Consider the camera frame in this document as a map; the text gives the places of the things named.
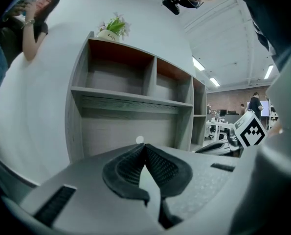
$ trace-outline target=green plant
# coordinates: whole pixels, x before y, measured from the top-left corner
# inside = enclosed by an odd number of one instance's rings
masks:
[[[107,25],[104,22],[99,25],[99,31],[101,32],[102,30],[107,29],[124,39],[124,36],[129,36],[131,24],[125,22],[122,15],[118,15],[117,12],[115,12],[114,15],[115,18],[111,18],[110,22]]]

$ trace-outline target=potted plant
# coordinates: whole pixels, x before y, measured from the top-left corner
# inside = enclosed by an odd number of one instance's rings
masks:
[[[97,34],[97,37],[119,42],[120,36],[123,40],[125,36],[129,36],[131,24],[125,22],[122,15],[118,15],[117,12],[115,12],[114,15],[115,18],[111,18],[108,24],[101,22],[98,27],[99,33]]]

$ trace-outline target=ceiling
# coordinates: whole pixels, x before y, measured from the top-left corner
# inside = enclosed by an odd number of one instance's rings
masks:
[[[162,0],[149,1],[161,4]],[[274,63],[258,42],[242,0],[207,1],[198,9],[181,7],[177,17],[193,56],[205,67],[197,70],[197,78],[208,93],[270,85],[279,74],[274,68],[264,80],[268,66]],[[212,84],[212,77],[220,87]]]

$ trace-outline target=woman's hair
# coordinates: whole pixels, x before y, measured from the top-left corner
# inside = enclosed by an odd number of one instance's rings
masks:
[[[59,3],[59,0],[51,0],[51,2],[45,6],[35,17],[36,24],[42,24],[45,22],[49,14],[53,11],[56,5]]]

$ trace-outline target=wall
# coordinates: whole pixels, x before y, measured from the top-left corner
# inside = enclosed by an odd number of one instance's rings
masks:
[[[208,93],[207,104],[210,104],[212,110],[227,109],[229,111],[237,111],[237,113],[240,113],[240,105],[244,104],[246,107],[247,102],[250,101],[255,92],[258,92],[260,100],[265,100],[267,88],[268,86],[227,92]]]
[[[65,104],[71,72],[89,32],[114,11],[132,24],[124,43],[195,72],[184,31],[166,8],[145,0],[61,0],[35,59],[18,56],[0,89],[0,159],[35,184],[69,164]]]

